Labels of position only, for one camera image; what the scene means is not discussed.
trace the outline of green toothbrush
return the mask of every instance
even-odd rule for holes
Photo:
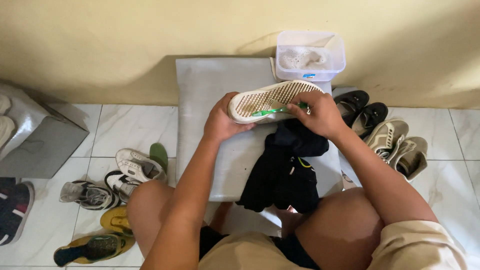
[[[297,104],[297,106],[299,106],[301,109],[308,108],[308,104],[305,102],[300,102],[299,104]],[[252,113],[252,116],[264,116],[266,114],[274,113],[274,112],[288,112],[288,109],[286,106],[284,106],[282,108],[273,109],[273,110],[260,110]]]

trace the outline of textured rubber outsole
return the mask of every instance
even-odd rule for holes
[[[304,81],[291,81],[263,93],[245,95],[236,106],[235,111],[241,117],[250,117],[256,111],[270,110],[274,102],[287,105],[298,93],[313,90],[320,90],[320,88]]]

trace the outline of black loafer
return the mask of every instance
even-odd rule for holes
[[[387,118],[387,115],[387,106],[381,102],[375,102],[363,108],[350,127],[361,139],[364,139]]]
[[[355,90],[342,94],[334,99],[345,124],[351,127],[361,109],[367,105],[369,98],[367,92]]]

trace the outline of gray sneaker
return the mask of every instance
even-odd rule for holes
[[[366,144],[385,163],[390,164],[408,133],[408,124],[400,119],[390,119],[378,124]]]
[[[428,143],[421,137],[408,137],[390,162],[390,167],[412,182],[427,167]]]
[[[103,210],[121,204],[119,196],[111,190],[81,180],[66,182],[63,185],[60,202],[76,202],[88,210]]]

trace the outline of yellow sneaker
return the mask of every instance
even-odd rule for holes
[[[85,236],[57,249],[53,260],[59,267],[71,262],[94,263],[116,257],[129,250],[133,244],[135,238],[120,233]]]
[[[127,206],[122,205],[105,212],[100,218],[100,225],[107,230],[133,236],[132,229],[127,219]]]

